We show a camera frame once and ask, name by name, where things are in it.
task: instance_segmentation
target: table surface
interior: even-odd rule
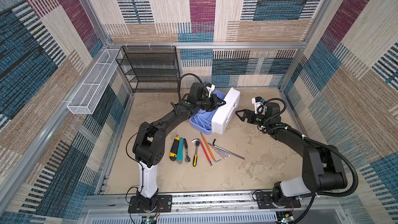
[[[280,97],[276,88],[236,89],[241,92],[238,110],[246,108],[253,110],[251,98],[256,96],[265,99]],[[227,93],[229,89],[218,90]],[[170,112],[173,109],[170,102],[178,102],[177,93],[135,94],[133,107],[107,183],[106,194],[126,193],[130,187],[139,184],[141,170],[137,162],[126,155],[126,143],[138,131],[142,122],[151,123]],[[287,111],[282,113],[281,117],[282,122],[294,127]],[[278,181],[301,175],[302,158],[298,154],[269,135],[262,134],[256,125],[242,122],[236,115],[232,117],[222,135],[212,133],[204,136],[207,142],[212,143],[216,139],[216,145],[245,157],[245,160],[231,156],[219,163],[212,161],[213,166],[210,166],[202,148],[199,147],[196,167],[192,166],[192,161],[185,162],[185,156],[182,164],[171,161],[169,153],[177,134],[186,138],[188,155],[191,159],[195,154],[195,145],[191,141],[201,138],[200,132],[191,127],[189,121],[184,121],[169,133],[166,137],[165,155],[158,166],[159,192],[270,189]],[[128,145],[129,154],[133,157],[134,141],[135,137]],[[220,159],[214,150],[212,152],[216,159]]]

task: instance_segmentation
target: black mounting plate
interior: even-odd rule
[[[130,204],[129,204],[129,214],[137,214],[137,213],[145,213],[145,214],[150,214],[144,211],[145,208],[143,208],[142,204],[138,202],[137,196],[133,196],[130,199]],[[162,205],[162,213],[167,213],[172,211],[172,201],[173,196],[172,195],[158,195],[158,202]],[[155,214],[159,210],[159,204],[156,205],[155,209],[151,212]]]
[[[261,191],[256,192],[255,194],[256,199],[259,200],[257,202],[259,209],[277,208],[272,204],[271,194],[272,192],[261,192]],[[293,207],[295,208],[301,208],[301,203],[299,200],[293,200],[292,204]]]

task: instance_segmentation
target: patterned wall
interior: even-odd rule
[[[0,224],[77,223],[86,196],[94,194],[128,98],[115,72],[92,115],[69,113]]]
[[[180,72],[194,73],[216,87],[279,86],[296,50],[177,50]],[[190,88],[194,77],[182,79]]]
[[[398,222],[398,0],[334,0],[284,90],[313,139],[356,167],[357,223]]]
[[[294,42],[322,0],[90,1],[113,42]]]
[[[101,47],[79,0],[0,0],[0,183]]]

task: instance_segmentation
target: white mesh basket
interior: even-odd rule
[[[122,54],[116,49],[107,49],[101,55],[68,103],[69,111],[73,114],[93,114],[117,68],[116,57],[122,58]]]

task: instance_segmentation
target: red wire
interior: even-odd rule
[[[293,216],[293,219],[294,219],[295,215],[294,215],[293,211],[295,210],[295,207],[293,206],[292,202],[290,202],[290,205],[292,206],[292,216]]]

